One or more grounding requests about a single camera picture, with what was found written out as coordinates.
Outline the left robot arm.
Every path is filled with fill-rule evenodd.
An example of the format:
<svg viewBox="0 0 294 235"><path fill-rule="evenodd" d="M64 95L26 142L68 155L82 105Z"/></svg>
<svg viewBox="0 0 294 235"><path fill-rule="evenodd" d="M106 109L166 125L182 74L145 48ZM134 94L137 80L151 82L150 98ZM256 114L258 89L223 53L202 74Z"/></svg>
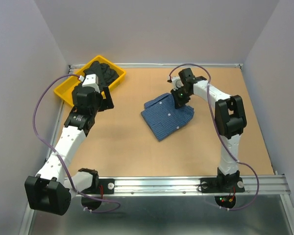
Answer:
<svg viewBox="0 0 294 235"><path fill-rule="evenodd" d="M104 187L96 170L81 168L74 176L68 171L76 151L95 124L96 114L114 107L109 89L103 90L106 98L98 88L82 85L74 88L73 108L64 122L58 143L51 147L52 153L44 166L24 183L31 209L64 215L76 195L96 191L99 197L94 200L103 202Z"/></svg>

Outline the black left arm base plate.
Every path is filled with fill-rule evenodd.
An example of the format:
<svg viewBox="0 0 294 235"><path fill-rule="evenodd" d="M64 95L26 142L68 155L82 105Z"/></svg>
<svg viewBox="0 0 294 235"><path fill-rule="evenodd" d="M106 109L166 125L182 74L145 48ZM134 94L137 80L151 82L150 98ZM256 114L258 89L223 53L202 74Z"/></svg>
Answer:
<svg viewBox="0 0 294 235"><path fill-rule="evenodd" d="M114 178L98 178L93 180L91 186L87 189L84 189L82 192L85 194L110 195L114 194L114 188Z"/></svg>

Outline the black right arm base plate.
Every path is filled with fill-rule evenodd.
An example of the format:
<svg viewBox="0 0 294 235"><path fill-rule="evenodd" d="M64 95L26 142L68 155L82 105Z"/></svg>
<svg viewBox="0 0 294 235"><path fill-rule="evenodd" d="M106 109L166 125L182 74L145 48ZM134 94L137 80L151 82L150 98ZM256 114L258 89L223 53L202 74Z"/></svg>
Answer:
<svg viewBox="0 0 294 235"><path fill-rule="evenodd" d="M217 177L214 178L201 178L201 192L203 193L230 193L230 192L245 192L243 179L240 177L230 182L221 182Z"/></svg>

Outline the blue plaid long sleeve shirt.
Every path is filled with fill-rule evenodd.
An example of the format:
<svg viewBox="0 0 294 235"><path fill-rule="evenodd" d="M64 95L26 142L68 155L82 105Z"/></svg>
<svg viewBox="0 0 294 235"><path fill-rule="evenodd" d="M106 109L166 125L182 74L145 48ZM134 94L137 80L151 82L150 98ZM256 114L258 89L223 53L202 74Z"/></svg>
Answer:
<svg viewBox="0 0 294 235"><path fill-rule="evenodd" d="M188 105L177 109L171 93L164 93L144 104L141 115L158 141L187 125L194 117L194 108Z"/></svg>

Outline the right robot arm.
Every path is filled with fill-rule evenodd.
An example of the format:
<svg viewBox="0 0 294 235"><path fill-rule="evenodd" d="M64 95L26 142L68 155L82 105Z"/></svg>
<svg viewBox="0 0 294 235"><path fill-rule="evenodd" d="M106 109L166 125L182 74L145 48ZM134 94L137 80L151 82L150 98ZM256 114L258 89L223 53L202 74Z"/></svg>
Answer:
<svg viewBox="0 0 294 235"><path fill-rule="evenodd" d="M217 136L221 142L220 163L214 178L201 179L199 189L203 193L243 192L239 171L238 150L241 135L247 125L243 99L229 95L211 85L211 80L194 76L190 68L182 69L177 77L169 75L176 109L184 107L192 95L208 102Z"/></svg>

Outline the black striped shirt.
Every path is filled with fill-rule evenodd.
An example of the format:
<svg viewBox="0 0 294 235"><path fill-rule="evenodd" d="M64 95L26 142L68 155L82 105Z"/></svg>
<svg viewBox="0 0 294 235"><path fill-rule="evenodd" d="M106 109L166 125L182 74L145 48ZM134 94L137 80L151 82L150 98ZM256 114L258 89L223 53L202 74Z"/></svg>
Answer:
<svg viewBox="0 0 294 235"><path fill-rule="evenodd" d="M79 72L72 74L73 84L70 92L72 106L102 103L105 91L114 89L124 77L124 71L114 64L94 60Z"/></svg>

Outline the yellow plastic bin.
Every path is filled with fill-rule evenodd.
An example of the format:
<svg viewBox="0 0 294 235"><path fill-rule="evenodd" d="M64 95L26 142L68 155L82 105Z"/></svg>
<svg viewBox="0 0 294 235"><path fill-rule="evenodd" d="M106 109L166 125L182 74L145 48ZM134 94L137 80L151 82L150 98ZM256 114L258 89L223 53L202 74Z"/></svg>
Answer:
<svg viewBox="0 0 294 235"><path fill-rule="evenodd" d="M99 89L105 98L103 87L108 87L110 92L112 92L117 86L119 86L125 79L126 71L115 63L109 61L101 55L97 55L87 64L82 65L74 73L76 75L86 76L90 74L91 71L98 72L96 74L99 78ZM64 102L73 106L72 91L79 83L81 83L76 76L70 76L60 85L58 85L53 91L59 96Z"/></svg>

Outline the aluminium back rail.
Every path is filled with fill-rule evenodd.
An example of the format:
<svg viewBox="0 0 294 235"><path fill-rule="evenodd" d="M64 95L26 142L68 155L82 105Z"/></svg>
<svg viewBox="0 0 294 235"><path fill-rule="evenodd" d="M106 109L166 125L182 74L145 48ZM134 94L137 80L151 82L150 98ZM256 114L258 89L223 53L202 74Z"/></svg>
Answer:
<svg viewBox="0 0 294 235"><path fill-rule="evenodd" d="M120 68L175 68L179 64L177 63L116 63L115 65ZM205 68L239 68L243 67L242 63L197 63L196 65L205 67Z"/></svg>

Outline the aluminium front rail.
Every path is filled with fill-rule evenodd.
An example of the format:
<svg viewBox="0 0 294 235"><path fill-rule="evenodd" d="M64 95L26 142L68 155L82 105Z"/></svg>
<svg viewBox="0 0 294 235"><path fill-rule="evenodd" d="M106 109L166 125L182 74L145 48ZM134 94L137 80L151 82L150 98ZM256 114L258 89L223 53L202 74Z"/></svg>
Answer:
<svg viewBox="0 0 294 235"><path fill-rule="evenodd" d="M245 192L230 193L203 193L199 189L200 179L203 177L111 177L115 179L114 194L107 197L126 196L179 196L179 195L274 195L290 194L287 180L282 175L242 176ZM28 197L39 198L48 195L48 189L54 189L55 195L75 197L77 189L82 192L92 184L92 177L86 178L86 173L80 172L78 178L74 178L74 186L69 180L63 183L43 180L29 176L25 181L25 190Z"/></svg>

